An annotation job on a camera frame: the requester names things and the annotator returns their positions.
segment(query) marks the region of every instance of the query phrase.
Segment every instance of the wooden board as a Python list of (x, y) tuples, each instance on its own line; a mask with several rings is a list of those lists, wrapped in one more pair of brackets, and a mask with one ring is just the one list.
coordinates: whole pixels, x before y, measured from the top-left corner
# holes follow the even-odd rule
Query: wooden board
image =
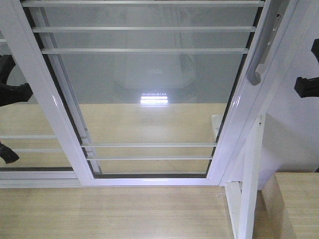
[(263, 189), (276, 239), (317, 239), (319, 174), (276, 173)]
[(220, 187), (1, 189), (1, 239), (232, 239)]

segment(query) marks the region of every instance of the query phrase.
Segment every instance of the white post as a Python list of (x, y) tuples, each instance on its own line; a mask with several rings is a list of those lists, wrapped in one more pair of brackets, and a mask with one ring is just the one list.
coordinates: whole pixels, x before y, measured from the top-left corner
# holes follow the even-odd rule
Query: white post
[(237, 239), (252, 239), (253, 236), (264, 126), (265, 115), (262, 115), (255, 121), (245, 144), (243, 187)]

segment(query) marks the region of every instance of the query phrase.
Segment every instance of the metal rail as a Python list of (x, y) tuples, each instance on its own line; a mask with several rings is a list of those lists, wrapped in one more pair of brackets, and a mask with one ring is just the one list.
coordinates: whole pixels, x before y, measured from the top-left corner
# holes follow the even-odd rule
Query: metal rail
[(253, 26), (49, 26), (33, 27), (34, 33), (96, 31), (255, 32)]
[(23, 7), (101, 7), (108, 5), (173, 5), (186, 7), (263, 7), (263, 1), (87, 1), (87, 0), (26, 0), (22, 2)]
[(216, 147), (216, 143), (83, 143), (82, 148)]
[(211, 160), (212, 156), (158, 156), (158, 157), (87, 157), (89, 161), (93, 160)]
[(42, 54), (247, 54), (247, 48), (44, 48)]

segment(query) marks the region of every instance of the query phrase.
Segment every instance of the white aluminum frame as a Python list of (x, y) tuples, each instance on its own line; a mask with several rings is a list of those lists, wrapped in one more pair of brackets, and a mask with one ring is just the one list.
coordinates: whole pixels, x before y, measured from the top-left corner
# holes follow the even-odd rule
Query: white aluminum frame
[(226, 198), (235, 239), (251, 239), (258, 189), (261, 147), (265, 127), (265, 115), (256, 119), (249, 133), (244, 151), (244, 175), (242, 189), (239, 182), (225, 184)]
[[(59, 1), (65, 6), (68, 1)], [(110, 1), (96, 1), (99, 4)], [(153, 1), (152, 4), (157, 4), (160, 1)], [(209, 1), (208, 4), (215, 4), (215, 6), (227, 6), (228, 4), (254, 4), (254, 6), (263, 6), (264, 11), (261, 15), (260, 22), (262, 23), (267, 16), (267, 9), (269, 7), (269, 0), (264, 2), (257, 1)], [(55, 4), (55, 1), (24, 1), (22, 5), (28, 6), (28, 4)], [(97, 6), (94, 1), (87, 1), (87, 3)], [(162, 4), (174, 4), (172, 1), (165, 1)], [(176, 4), (181, 4), (182, 1), (176, 1)], [(184, 4), (199, 4), (201, 2), (185, 1)], [(68, 4), (77, 4), (76, 1), (71, 1)], [(262, 24), (256, 29), (255, 39), (251, 44), (251, 51), (248, 52), (247, 60), (243, 68), (243, 74), (239, 79), (238, 87), (235, 91), (234, 98), (231, 102), (231, 107), (229, 110), (229, 115), (226, 118), (224, 125), (224, 130), (222, 131), (219, 147), (216, 148), (213, 163), (209, 169), (207, 178), (159, 178), (159, 179), (94, 179), (90, 169), (87, 166), (86, 158), (83, 155), (81, 145), (78, 143), (76, 135), (73, 131), (72, 125), (69, 118), (65, 112), (63, 104), (60, 100), (58, 92), (53, 84), (52, 78), (48, 72), (45, 62), (42, 57), (42, 53), (38, 48), (32, 29), (30, 28), (24, 12), (21, 7), (21, 3), (18, 0), (2, 0), (0, 2), (0, 7), (2, 13), (0, 15), (0, 29), (8, 41), (8, 46), (10, 47), (15, 59), (20, 66), (23, 74), (25, 75), (27, 81), (33, 88), (34, 95), (38, 102), (42, 105), (43, 111), (46, 114), (61, 146), (70, 160), (70, 163), (74, 169), (75, 174), (79, 178), (83, 186), (145, 186), (145, 185), (219, 185), (221, 178), (223, 176), (223, 168), (227, 166), (230, 157), (224, 157), (223, 151), (227, 150), (233, 152), (234, 145), (236, 141), (233, 139), (233, 135), (237, 135), (238, 130), (243, 132), (249, 132), (251, 127), (246, 126), (247, 121), (251, 121), (253, 117), (247, 114), (247, 110), (244, 112), (239, 112), (241, 107), (250, 109), (255, 107), (256, 104), (252, 102), (250, 97), (247, 97), (246, 101), (239, 102), (240, 99), (245, 99), (246, 90), (250, 90), (250, 84), (245, 81), (245, 72), (247, 71), (247, 66), (250, 64), (253, 51), (257, 46), (258, 37), (260, 37), (262, 32)], [(37, 71), (32, 71), (33, 66), (37, 66)], [(239, 115), (241, 119), (240, 124), (238, 122), (235, 125), (233, 123), (236, 115)], [(226, 140), (225, 135), (231, 130), (231, 128), (236, 128), (232, 135), (230, 141)]]

